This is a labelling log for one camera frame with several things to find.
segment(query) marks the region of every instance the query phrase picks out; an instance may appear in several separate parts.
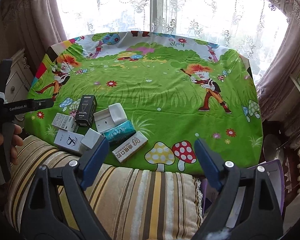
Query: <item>box logo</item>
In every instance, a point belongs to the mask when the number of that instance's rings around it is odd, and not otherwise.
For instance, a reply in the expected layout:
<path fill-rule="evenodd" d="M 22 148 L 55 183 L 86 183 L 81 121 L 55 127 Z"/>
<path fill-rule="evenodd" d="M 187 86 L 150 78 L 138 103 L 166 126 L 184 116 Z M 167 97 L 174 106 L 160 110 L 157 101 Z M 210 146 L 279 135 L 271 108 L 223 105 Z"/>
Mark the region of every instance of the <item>box logo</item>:
<path fill-rule="evenodd" d="M 70 146 L 75 146 L 75 144 L 77 143 L 77 138 L 75 137 L 75 139 L 72 139 L 69 135 L 69 138 L 67 140 L 67 145 L 70 145 Z"/>

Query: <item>red spotted mushroom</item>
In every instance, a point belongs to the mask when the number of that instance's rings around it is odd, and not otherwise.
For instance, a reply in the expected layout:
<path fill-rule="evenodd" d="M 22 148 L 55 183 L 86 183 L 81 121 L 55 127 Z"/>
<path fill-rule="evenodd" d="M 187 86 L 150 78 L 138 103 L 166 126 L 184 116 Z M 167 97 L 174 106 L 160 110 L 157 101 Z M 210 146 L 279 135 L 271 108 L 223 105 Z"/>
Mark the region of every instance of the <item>red spotted mushroom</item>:
<path fill-rule="evenodd" d="M 221 82 L 224 82 L 223 80 L 225 79 L 225 77 L 223 75 L 219 75 L 217 79 L 220 80 Z"/>
<path fill-rule="evenodd" d="M 197 161 L 191 143 L 188 141 L 182 141 L 176 143 L 172 147 L 172 152 L 179 159 L 178 162 L 179 171 L 185 170 L 185 163 L 195 163 Z"/>

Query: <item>black box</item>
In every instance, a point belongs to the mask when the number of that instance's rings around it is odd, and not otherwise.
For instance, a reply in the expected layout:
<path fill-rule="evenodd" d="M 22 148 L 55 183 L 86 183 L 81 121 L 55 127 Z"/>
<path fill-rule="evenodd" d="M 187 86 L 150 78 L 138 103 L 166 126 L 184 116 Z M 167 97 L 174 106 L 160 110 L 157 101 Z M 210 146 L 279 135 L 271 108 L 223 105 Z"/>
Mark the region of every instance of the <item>black box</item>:
<path fill-rule="evenodd" d="M 94 95 L 83 95 L 74 120 L 80 127 L 92 127 L 93 114 L 96 108 L 96 97 Z"/>

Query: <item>white fluff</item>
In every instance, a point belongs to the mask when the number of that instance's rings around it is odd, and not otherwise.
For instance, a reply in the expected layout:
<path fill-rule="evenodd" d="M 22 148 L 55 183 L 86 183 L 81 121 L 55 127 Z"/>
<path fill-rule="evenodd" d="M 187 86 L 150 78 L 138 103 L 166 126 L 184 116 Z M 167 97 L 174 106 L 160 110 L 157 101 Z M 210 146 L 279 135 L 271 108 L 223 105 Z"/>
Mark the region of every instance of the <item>white fluff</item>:
<path fill-rule="evenodd" d="M 205 240 L 226 240 L 230 236 L 228 228 L 224 228 L 222 231 L 209 233 Z"/>

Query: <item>blue gripper pad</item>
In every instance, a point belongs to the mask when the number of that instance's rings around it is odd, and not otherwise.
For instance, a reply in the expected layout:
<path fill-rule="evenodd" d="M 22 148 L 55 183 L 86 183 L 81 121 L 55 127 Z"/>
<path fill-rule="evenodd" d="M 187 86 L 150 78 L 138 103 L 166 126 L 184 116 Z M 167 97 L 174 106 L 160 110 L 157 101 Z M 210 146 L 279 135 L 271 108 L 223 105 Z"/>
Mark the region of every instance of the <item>blue gripper pad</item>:
<path fill-rule="evenodd" d="M 194 152 L 210 186 L 220 192 L 223 184 L 219 179 L 219 174 L 224 169 L 222 166 L 224 160 L 218 153 L 212 151 L 202 139 L 194 142 Z"/>
<path fill-rule="evenodd" d="M 90 187 L 93 184 L 108 153 L 109 141 L 106 138 L 103 138 L 82 171 L 82 181 L 80 183 L 82 190 L 86 190 L 87 187 Z"/>

